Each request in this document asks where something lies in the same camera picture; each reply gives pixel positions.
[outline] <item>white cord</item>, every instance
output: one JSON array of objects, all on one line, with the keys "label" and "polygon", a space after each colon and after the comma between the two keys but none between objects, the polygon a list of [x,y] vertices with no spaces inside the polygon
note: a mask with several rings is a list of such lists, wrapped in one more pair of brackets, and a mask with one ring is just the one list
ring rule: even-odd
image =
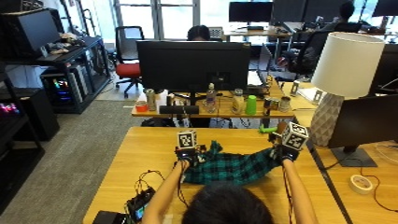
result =
[{"label": "white cord", "polygon": [[388,82],[384,86],[380,87],[380,89],[383,89],[388,84],[391,84],[392,82],[395,82],[398,80],[398,78],[395,78],[391,82]]},{"label": "white cord", "polygon": [[389,158],[380,150],[379,150],[379,148],[377,148],[377,146],[381,146],[381,147],[388,147],[388,148],[392,148],[392,149],[395,149],[395,150],[398,150],[398,148],[396,147],[391,147],[391,146],[387,146],[387,145],[379,145],[379,144],[376,144],[375,145],[375,150],[388,159],[388,160],[391,160],[391,161],[393,161],[395,163],[398,163],[398,161],[395,160],[395,159],[392,159],[392,158]]}]

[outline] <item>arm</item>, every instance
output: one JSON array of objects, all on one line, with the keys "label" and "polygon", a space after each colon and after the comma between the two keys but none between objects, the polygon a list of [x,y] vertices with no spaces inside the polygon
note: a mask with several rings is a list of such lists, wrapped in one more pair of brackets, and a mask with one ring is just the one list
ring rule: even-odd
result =
[{"label": "arm", "polygon": [[294,216],[296,223],[318,223],[312,211],[312,203],[300,182],[294,163],[290,160],[283,160],[283,167],[286,169],[287,181],[291,190],[292,203],[294,203]]},{"label": "arm", "polygon": [[142,216],[142,224],[162,223],[163,213],[172,200],[172,194],[179,182],[179,175],[188,167],[187,161],[178,161],[175,167],[161,183],[161,186],[150,199]]}]

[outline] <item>lamp base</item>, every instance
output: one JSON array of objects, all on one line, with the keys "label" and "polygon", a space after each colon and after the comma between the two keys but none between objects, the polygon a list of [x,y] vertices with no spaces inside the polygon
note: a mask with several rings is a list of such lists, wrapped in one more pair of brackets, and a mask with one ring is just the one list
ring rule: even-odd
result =
[{"label": "lamp base", "polygon": [[310,138],[312,143],[326,147],[331,139],[334,126],[344,97],[327,93],[312,114]]},{"label": "lamp base", "polygon": [[356,148],[354,152],[344,152],[343,148],[331,148],[334,157],[343,167],[376,167],[373,160],[363,148]]}]

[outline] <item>water bottle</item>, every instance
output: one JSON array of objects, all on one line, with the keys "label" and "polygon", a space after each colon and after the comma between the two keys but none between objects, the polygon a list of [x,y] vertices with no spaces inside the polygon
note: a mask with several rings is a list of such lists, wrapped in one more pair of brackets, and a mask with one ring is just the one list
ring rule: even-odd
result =
[{"label": "water bottle", "polygon": [[206,92],[206,111],[207,113],[214,113],[215,111],[215,96],[216,92],[214,90],[214,84],[208,84],[208,90]]}]

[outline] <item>red chair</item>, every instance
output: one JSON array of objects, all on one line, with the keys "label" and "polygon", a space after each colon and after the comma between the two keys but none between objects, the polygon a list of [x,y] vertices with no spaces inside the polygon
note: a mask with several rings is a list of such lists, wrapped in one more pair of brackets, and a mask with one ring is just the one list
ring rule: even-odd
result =
[{"label": "red chair", "polygon": [[126,61],[138,60],[137,40],[143,40],[141,26],[119,26],[115,28],[115,58],[119,63],[115,66],[115,74],[119,78],[127,78],[127,80],[115,83],[115,88],[119,88],[121,83],[129,82],[123,90],[123,98],[127,98],[126,92],[129,89],[134,85],[138,88],[138,84],[142,83],[139,63],[125,63]]}]

